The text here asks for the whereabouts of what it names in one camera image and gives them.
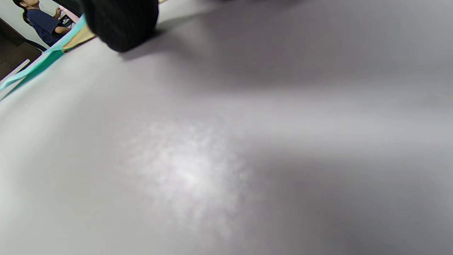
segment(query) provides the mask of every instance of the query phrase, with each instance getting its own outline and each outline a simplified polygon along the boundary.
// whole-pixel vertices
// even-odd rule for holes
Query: black fabric
[[[80,0],[88,26],[115,51],[125,52],[150,38],[158,0]]]
[[[38,9],[30,9],[27,12],[27,18],[36,33],[47,45],[52,46],[63,37],[62,34],[57,34],[54,31],[57,26],[63,25],[49,14]]]

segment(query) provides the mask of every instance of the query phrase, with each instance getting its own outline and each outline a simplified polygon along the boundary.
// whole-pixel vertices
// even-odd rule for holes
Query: black object
[[[88,26],[115,51],[149,39],[159,15],[158,0],[80,0]]]

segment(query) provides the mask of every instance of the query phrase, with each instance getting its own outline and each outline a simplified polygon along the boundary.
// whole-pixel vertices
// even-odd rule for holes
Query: navy shirt
[[[55,32],[58,26],[63,26],[58,19],[38,9],[28,10],[27,17],[36,33],[47,45],[52,46],[63,37],[63,34]]]

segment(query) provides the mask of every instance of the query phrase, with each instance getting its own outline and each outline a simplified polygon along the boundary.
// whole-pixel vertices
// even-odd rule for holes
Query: hand
[[[61,16],[61,9],[58,7],[56,10],[55,10],[55,16],[57,19]]]

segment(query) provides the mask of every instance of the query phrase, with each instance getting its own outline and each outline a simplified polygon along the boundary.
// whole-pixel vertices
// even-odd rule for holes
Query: gray surface
[[[452,254],[452,7],[171,0],[71,52],[0,103],[1,253]]]

